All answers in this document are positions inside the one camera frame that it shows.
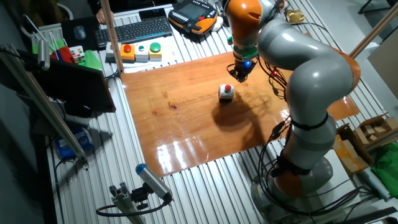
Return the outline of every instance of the black monitor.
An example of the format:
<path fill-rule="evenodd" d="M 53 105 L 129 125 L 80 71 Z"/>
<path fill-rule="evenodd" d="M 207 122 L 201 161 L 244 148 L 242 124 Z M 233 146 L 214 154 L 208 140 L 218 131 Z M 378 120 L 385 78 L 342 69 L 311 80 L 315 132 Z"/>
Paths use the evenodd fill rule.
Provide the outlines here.
<path fill-rule="evenodd" d="M 37 63 L 32 54 L 19 50 L 18 53 L 31 63 Z M 2 62 L 0 69 L 3 71 L 1 84 L 15 91 L 23 90 Z M 108 84 L 100 70 L 50 59 L 48 71 L 32 73 L 49 97 L 66 101 L 71 105 L 86 106 L 97 112 L 116 111 Z"/>

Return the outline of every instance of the red push button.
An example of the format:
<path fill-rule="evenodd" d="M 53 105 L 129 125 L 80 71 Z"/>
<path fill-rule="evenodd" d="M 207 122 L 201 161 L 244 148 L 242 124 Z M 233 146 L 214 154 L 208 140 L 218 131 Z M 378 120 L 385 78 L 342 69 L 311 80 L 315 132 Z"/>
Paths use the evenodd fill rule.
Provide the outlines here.
<path fill-rule="evenodd" d="M 124 46 L 123 50 L 124 50 L 125 53 L 130 53 L 131 46 L 127 44 L 127 45 Z"/>
<path fill-rule="evenodd" d="M 225 91 L 231 91 L 231 89 L 232 89 L 232 88 L 231 88 L 231 85 L 226 85 L 226 86 L 225 86 Z"/>

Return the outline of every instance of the wooden board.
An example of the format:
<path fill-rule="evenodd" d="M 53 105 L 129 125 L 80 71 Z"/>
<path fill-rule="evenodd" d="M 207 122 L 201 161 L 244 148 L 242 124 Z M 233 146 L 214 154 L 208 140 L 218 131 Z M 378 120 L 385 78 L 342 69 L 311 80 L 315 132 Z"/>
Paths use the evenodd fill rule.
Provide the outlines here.
<path fill-rule="evenodd" d="M 226 71 L 225 53 L 146 72 L 122 74 L 146 164 L 159 176 L 264 144 L 289 115 L 267 75 L 256 66 L 244 83 Z M 292 72 L 283 70 L 288 79 Z M 218 103 L 220 84 L 232 84 L 232 103 Z M 329 107 L 335 120 L 358 114 L 350 97 Z"/>

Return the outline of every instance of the mouse pad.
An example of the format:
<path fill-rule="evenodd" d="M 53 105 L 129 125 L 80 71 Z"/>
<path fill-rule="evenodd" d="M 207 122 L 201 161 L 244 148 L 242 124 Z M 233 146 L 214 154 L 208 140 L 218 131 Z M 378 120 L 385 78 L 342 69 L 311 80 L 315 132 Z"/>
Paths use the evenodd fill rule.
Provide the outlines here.
<path fill-rule="evenodd" d="M 77 40 L 73 28 L 76 26 L 83 26 L 86 38 L 84 40 Z M 98 50 L 97 42 L 95 41 L 94 31 L 99 29 L 99 24 L 95 16 L 82 19 L 74 19 L 68 22 L 61 23 L 63 38 L 67 41 L 69 47 L 81 45 L 83 50 Z"/>

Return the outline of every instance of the computer keyboard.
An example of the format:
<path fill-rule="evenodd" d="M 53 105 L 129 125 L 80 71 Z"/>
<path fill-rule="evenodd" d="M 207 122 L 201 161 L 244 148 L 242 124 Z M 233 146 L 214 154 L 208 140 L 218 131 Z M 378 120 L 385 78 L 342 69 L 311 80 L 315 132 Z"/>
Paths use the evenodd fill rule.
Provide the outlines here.
<path fill-rule="evenodd" d="M 172 35 L 172 29 L 166 17 L 146 19 L 124 26 L 115 27 L 118 42 L 122 44 L 132 44 L 143 40 L 150 40 L 158 37 Z M 95 31 L 95 39 L 98 48 L 106 47 L 110 42 L 107 29 Z"/>

